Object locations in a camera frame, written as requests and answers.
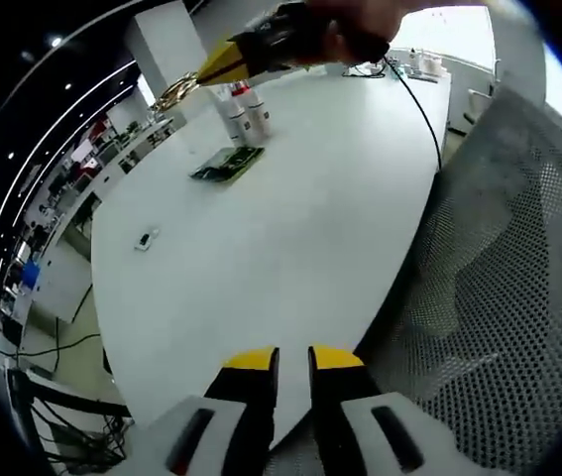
white table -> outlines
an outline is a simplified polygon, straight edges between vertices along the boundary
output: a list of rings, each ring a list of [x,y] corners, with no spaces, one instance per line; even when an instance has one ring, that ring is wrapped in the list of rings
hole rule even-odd
[[[443,142],[450,80],[410,86]],[[437,158],[401,84],[298,74],[262,92],[275,134],[234,184],[188,177],[230,145],[206,113],[96,212],[99,325],[141,426],[203,395],[233,354],[272,344],[281,348],[278,441],[310,407],[307,347],[356,347],[417,229]],[[152,248],[136,251],[153,227]]]

hand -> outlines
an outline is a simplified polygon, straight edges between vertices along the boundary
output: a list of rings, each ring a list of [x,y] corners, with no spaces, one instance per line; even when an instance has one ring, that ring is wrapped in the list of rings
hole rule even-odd
[[[393,40],[401,19],[410,11],[407,0],[306,0],[316,12],[328,17],[345,18],[357,28],[378,35],[387,42]],[[353,64],[357,59],[351,54],[335,21],[331,22],[324,38],[327,61]]]

